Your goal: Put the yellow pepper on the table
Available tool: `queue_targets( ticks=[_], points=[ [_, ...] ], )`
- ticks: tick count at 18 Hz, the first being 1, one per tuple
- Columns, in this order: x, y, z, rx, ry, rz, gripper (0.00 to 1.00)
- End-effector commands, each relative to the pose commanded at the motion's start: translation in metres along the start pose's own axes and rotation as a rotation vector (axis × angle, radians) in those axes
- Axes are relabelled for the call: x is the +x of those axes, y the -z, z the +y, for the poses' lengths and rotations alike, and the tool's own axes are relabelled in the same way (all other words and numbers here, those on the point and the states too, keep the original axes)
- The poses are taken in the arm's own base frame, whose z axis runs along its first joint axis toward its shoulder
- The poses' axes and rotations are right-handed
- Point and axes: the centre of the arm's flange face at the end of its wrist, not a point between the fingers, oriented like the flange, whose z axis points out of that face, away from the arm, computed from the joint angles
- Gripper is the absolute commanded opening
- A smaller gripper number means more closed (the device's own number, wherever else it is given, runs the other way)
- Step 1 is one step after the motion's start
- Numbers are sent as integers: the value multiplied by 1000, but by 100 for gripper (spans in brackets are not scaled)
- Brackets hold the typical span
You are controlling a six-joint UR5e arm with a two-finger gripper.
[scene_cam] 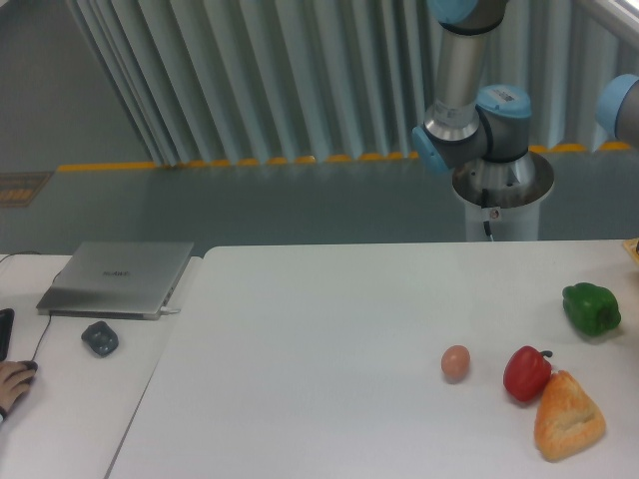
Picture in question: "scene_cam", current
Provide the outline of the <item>person's hand on mouse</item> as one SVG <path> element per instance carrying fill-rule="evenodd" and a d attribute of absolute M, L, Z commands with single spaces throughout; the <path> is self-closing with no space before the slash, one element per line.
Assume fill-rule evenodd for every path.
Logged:
<path fill-rule="evenodd" d="M 33 374 L 27 371 L 20 361 L 1 362 L 1 420 L 4 421 L 14 404 L 31 389 L 31 384 L 22 384 L 22 381 Z"/>

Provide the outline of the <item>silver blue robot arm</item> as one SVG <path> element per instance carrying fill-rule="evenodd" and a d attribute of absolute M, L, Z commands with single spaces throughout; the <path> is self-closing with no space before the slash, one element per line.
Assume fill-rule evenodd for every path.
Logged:
<path fill-rule="evenodd" d="M 620 141 L 617 112 L 638 73 L 635 1 L 430 1 L 441 31 L 434 93 L 412 131 L 436 172 L 493 157 L 491 115 L 530 123 L 522 144 Z"/>

